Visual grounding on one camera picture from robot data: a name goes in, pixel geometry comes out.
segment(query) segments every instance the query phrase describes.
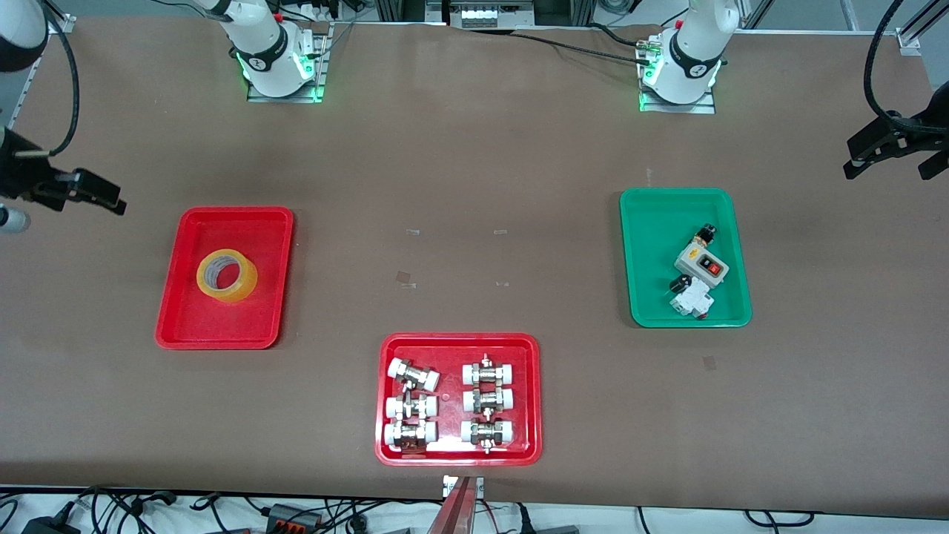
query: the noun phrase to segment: brown table surface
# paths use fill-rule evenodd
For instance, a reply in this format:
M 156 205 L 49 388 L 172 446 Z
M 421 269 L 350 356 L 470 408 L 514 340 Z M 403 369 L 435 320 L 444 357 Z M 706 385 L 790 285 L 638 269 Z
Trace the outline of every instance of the brown table surface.
M 868 38 L 737 35 L 715 116 L 639 112 L 629 65 L 430 26 L 355 28 L 310 106 L 245 104 L 217 24 L 85 18 L 71 42 L 83 114 L 56 163 L 129 209 L 35 206 L 0 239 L 3 482 L 432 498 L 451 472 L 498 501 L 949 513 L 949 177 L 917 156 L 845 181 Z M 884 105 L 927 102 L 890 39 L 877 73 Z M 19 131 L 57 143 L 69 94 L 51 42 Z M 617 201 L 645 186 L 731 194 L 747 327 L 632 322 Z M 155 344 L 178 218 L 209 204 L 296 214 L 269 351 Z M 540 460 L 380 464 L 398 331 L 536 336 Z

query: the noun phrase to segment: white floor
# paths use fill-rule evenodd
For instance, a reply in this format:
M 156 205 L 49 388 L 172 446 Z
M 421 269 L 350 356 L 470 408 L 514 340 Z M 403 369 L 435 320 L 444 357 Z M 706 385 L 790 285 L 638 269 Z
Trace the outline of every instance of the white floor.
M 54 516 L 71 499 L 68 495 L 25 495 L 15 497 L 19 506 L 4 532 L 21 532 L 27 521 L 35 517 Z M 214 520 L 210 509 L 194 511 L 189 505 L 196 497 L 178 497 L 171 506 L 151 503 L 147 505 L 142 519 L 157 534 L 200 534 L 220 532 L 221 528 Z M 273 500 L 254 498 L 258 506 L 274 503 L 292 504 L 301 508 L 324 506 L 322 500 Z M 89 497 L 83 499 L 88 505 Z M 106 511 L 108 499 L 100 496 L 96 511 L 102 515 Z M 491 503 L 498 506 L 493 511 L 498 530 L 488 514 L 478 511 L 475 515 L 474 532 L 476 534 L 494 534 L 514 529 L 520 532 L 521 518 L 516 505 L 511 503 Z M 236 534 L 242 529 L 264 532 L 267 519 L 252 509 L 243 499 L 221 498 L 217 510 L 221 523 Z M 575 505 L 534 505 L 527 504 L 531 522 L 536 529 L 573 524 L 583 534 L 631 534 L 643 533 L 642 525 L 636 514 L 636 508 L 618 506 L 575 506 Z M 384 534 L 399 528 L 412 528 L 414 533 L 427 532 L 435 519 L 438 506 L 421 503 L 415 505 L 388 504 L 365 514 L 371 534 Z M 7 517 L 9 507 L 0 509 L 0 523 Z M 644 516 L 652 534 L 769 534 L 770 529 L 761 528 L 748 522 L 742 512 L 734 510 L 695 510 L 676 508 L 646 508 Z M 69 524 L 80 528 L 83 533 L 93 532 L 90 523 L 90 511 L 81 505 L 73 508 Z M 765 522 L 762 514 L 755 514 L 758 521 Z M 774 514 L 778 522 L 794 523 L 804 519 L 800 514 Z M 118 518 L 113 519 L 109 532 L 115 533 Z M 134 522 L 126 521 L 123 532 L 135 533 L 138 529 Z M 949 522 L 941 520 L 873 518 L 860 516 L 818 515 L 808 526 L 782 528 L 781 532 L 795 534 L 922 534 L 949 533 Z

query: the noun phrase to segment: metal fitting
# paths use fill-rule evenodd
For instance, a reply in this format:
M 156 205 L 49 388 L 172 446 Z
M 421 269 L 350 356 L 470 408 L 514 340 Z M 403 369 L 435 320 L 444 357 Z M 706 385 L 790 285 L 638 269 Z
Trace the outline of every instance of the metal fitting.
M 478 387 L 481 382 L 494 382 L 500 389 L 510 385 L 512 380 L 511 364 L 496 367 L 486 353 L 479 364 L 461 366 L 461 382 L 466 386 Z
M 511 421 L 494 421 L 494 423 L 478 423 L 477 419 L 462 421 L 461 441 L 480 445 L 487 454 L 492 448 L 514 441 L 514 427 Z
M 419 422 L 409 425 L 397 421 L 386 423 L 383 431 L 386 445 L 398 448 L 422 448 L 425 444 L 438 441 L 438 430 L 435 421 Z
M 514 408 L 514 391 L 510 388 L 484 392 L 474 388 L 473 391 L 463 391 L 461 399 L 465 411 L 481 413 L 489 420 L 497 412 Z
M 435 391 L 439 374 L 427 367 L 425 369 L 412 367 L 410 363 L 408 360 L 393 358 L 392 363 L 389 364 L 389 376 L 400 381 L 409 390 L 421 386 L 426 391 Z
M 438 415 L 438 398 L 434 395 L 422 393 L 414 399 L 410 392 L 396 397 L 385 399 L 385 416 L 396 419 L 408 419 L 417 416 L 419 419 Z

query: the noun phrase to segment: red tray with tape roll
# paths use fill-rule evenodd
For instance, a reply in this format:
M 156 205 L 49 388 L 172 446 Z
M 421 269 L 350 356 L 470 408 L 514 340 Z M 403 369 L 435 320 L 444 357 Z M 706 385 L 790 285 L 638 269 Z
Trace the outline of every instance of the red tray with tape roll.
M 487 454 L 480 446 L 461 439 L 462 421 L 475 417 L 464 410 L 462 394 L 473 387 L 463 383 L 462 366 L 480 362 L 485 353 L 496 365 L 511 364 L 512 381 L 504 387 L 512 389 L 514 400 L 512 409 L 496 415 L 498 420 L 512 422 L 513 439 Z M 388 375 L 395 358 L 407 360 L 413 367 L 430 368 L 440 375 L 433 393 L 438 403 L 437 415 L 428 418 L 437 424 L 437 440 L 421 451 L 406 452 L 385 442 L 385 425 L 392 422 L 386 414 L 386 399 L 402 393 L 402 384 Z M 382 343 L 379 361 L 376 457 L 387 466 L 528 466 L 540 458 L 543 449 L 540 399 L 540 346 L 528 334 L 389 335 Z M 418 418 L 407 422 L 417 423 Z
M 271 346 L 280 333 L 292 238 L 293 212 L 285 207 L 196 207 L 185 212 L 158 312 L 158 345 L 178 351 Z M 239 302 L 222 302 L 198 287 L 201 261 L 221 249 L 239 252 L 256 268 L 256 286 Z M 225 268 L 217 285 L 230 285 L 238 270 L 236 265 Z

